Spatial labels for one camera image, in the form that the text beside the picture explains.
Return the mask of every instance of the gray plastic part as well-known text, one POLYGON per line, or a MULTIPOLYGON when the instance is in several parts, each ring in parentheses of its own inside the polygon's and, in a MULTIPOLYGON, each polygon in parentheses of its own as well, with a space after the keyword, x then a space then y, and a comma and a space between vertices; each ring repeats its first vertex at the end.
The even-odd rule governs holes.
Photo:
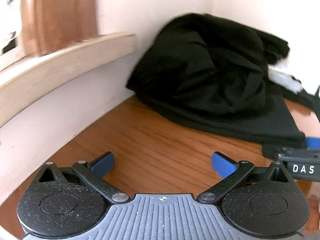
MULTIPOLYGON (((68 240, 254 240, 231 225, 217 207, 196 202, 191 194, 137 194, 110 207, 93 228, 68 240)), ((305 239, 299 235, 282 240, 305 239)), ((27 235, 24 240, 42 240, 27 235)))

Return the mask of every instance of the black garment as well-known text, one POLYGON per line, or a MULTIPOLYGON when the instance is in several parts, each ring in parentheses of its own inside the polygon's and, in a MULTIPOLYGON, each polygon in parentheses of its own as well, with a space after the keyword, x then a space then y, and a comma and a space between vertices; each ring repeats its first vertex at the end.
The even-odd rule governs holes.
POLYGON ((127 88, 178 124, 259 143, 305 147, 268 64, 286 41, 211 15, 168 23, 136 65, 127 88))

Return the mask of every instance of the wooden table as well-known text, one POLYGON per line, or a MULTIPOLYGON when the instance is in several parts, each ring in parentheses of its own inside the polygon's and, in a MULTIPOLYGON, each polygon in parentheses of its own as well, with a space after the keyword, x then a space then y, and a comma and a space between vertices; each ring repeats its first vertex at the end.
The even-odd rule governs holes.
MULTIPOLYGON (((307 136, 320 137, 320 124, 307 108, 287 101, 297 126, 307 136)), ((213 186, 221 177, 211 167, 211 156, 220 151, 232 159, 247 159, 268 166, 261 145, 209 134, 172 123, 151 111, 136 97, 105 114, 77 135, 49 160, 60 167, 78 160, 91 161, 112 151, 116 163, 104 178, 130 197, 135 193, 193 193, 213 186)), ((0 225, 21 238, 17 204, 33 178, 30 176, 0 207, 0 225)), ((311 215, 305 234, 319 229, 320 184, 297 181, 308 199, 311 215)))

